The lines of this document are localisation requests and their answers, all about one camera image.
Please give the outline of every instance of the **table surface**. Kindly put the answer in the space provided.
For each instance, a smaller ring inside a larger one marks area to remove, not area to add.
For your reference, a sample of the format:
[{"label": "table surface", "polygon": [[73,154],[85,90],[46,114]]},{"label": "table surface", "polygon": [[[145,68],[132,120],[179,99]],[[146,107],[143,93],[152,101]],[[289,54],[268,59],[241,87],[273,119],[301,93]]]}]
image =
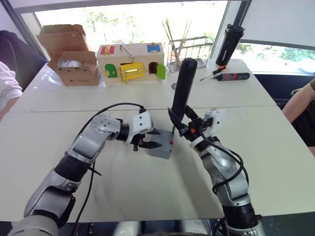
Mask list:
[{"label": "table surface", "polygon": [[[214,79],[199,81],[215,70],[210,60],[206,70],[198,69],[191,88],[188,104],[192,108],[274,106],[275,102],[257,78],[240,59],[232,59],[224,73],[248,72],[251,77],[245,81],[220,82]],[[166,109],[172,106],[175,91],[171,85],[177,81],[173,73],[164,81],[141,81],[107,83],[106,87],[66,87],[53,83],[58,80],[48,66],[44,66],[24,91],[11,112],[50,111],[99,111],[119,102],[134,102],[147,109]],[[134,109],[130,106],[114,110]]]},{"label": "table surface", "polygon": [[[196,109],[203,116],[206,109]],[[276,106],[226,108],[217,133],[223,145],[239,153],[250,176],[250,195],[257,214],[315,211],[315,158]],[[166,110],[150,111],[155,127],[170,130]],[[131,119],[137,111],[110,111]],[[18,221],[33,191],[56,166],[94,112],[6,114],[0,122],[2,189],[0,221]],[[209,174],[189,142],[176,132],[170,159],[132,151],[108,141],[96,161],[95,176],[81,221],[215,218],[221,206],[211,191]],[[87,193],[90,174],[75,193],[75,220]]]}]

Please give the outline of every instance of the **cardboard box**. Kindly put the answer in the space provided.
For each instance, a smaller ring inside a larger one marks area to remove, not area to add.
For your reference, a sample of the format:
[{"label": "cardboard box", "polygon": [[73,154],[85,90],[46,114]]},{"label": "cardboard box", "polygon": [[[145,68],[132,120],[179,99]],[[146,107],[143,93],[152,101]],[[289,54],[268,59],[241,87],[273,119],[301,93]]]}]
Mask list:
[{"label": "cardboard box", "polygon": [[[44,26],[37,36],[51,57],[48,66],[66,86],[97,86],[99,70],[94,52],[89,51],[81,25]],[[59,58],[76,60],[82,67],[58,67]]]}]

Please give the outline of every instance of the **person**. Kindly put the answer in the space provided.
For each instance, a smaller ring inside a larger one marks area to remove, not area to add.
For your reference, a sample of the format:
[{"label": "person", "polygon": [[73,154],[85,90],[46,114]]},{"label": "person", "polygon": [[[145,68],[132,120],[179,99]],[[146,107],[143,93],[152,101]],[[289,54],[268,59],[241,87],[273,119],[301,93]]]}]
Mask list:
[{"label": "person", "polygon": [[0,121],[22,95],[22,88],[15,80],[15,72],[0,61]]},{"label": "person", "polygon": [[282,112],[315,156],[315,78],[291,97]]}]

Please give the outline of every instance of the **window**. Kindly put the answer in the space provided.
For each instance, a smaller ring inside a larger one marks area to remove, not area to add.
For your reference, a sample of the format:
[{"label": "window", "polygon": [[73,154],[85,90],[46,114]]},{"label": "window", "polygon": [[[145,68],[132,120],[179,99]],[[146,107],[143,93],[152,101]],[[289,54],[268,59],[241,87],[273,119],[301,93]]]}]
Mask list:
[{"label": "window", "polygon": [[284,74],[315,72],[314,50],[240,43],[232,58],[242,59],[253,72]]},{"label": "window", "polygon": [[227,1],[162,2],[82,7],[35,12],[40,24],[81,24],[89,46],[114,43],[161,42],[168,51],[168,38],[162,25],[170,22],[173,39],[182,39],[187,20],[192,20],[187,38],[208,36],[213,41]]}]

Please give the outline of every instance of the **metal rack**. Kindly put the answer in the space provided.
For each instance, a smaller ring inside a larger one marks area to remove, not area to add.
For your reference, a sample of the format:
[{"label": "metal rack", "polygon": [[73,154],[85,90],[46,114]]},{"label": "metal rack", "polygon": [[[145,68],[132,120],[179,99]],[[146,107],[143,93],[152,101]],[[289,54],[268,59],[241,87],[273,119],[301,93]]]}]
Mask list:
[{"label": "metal rack", "polygon": [[185,58],[193,58],[197,60],[197,68],[205,68],[212,46],[213,41],[207,36],[170,41],[167,53],[167,69],[169,73],[179,71]]}]

